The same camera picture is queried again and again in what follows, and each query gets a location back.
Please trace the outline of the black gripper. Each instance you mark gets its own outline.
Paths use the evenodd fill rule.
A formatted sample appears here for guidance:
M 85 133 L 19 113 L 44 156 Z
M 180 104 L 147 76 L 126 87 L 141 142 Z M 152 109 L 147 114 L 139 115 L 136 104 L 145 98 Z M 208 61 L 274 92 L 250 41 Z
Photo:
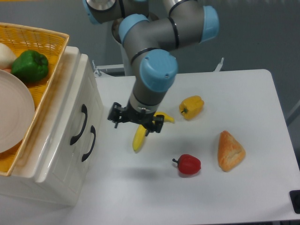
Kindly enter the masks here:
M 119 123 L 132 122 L 142 125 L 146 128 L 146 135 L 149 133 L 160 133 L 163 126 L 163 115 L 154 116 L 154 113 L 146 113 L 136 111 L 131 106 L 122 107 L 121 104 L 114 102 L 107 119 L 114 123 L 114 128 L 118 127 Z

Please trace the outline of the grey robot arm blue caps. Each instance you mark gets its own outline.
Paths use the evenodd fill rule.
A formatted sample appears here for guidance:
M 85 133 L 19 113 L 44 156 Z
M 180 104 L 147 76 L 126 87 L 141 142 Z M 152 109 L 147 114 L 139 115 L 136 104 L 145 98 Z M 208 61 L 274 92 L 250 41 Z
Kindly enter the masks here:
M 159 133 L 164 123 L 157 109 L 178 72 L 171 51 L 215 38 L 219 17 L 214 7 L 195 0 L 165 0 L 168 16 L 149 20 L 146 0 L 85 0 L 92 23 L 119 19 L 118 36 L 136 77 L 128 104 L 114 103 L 108 119 L 115 124 L 132 122 L 147 133 Z

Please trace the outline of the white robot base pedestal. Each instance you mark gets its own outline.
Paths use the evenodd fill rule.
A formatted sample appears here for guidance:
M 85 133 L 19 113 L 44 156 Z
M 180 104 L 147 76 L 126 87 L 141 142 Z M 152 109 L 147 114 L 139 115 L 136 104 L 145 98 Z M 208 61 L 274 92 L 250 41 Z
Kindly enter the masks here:
M 146 29 L 151 21 L 152 18 L 143 14 L 132 14 L 124 19 L 116 19 L 112 24 L 112 35 L 120 46 L 126 74 L 135 75 L 135 67 L 132 66 L 134 60 L 150 48 L 157 47 L 146 37 Z

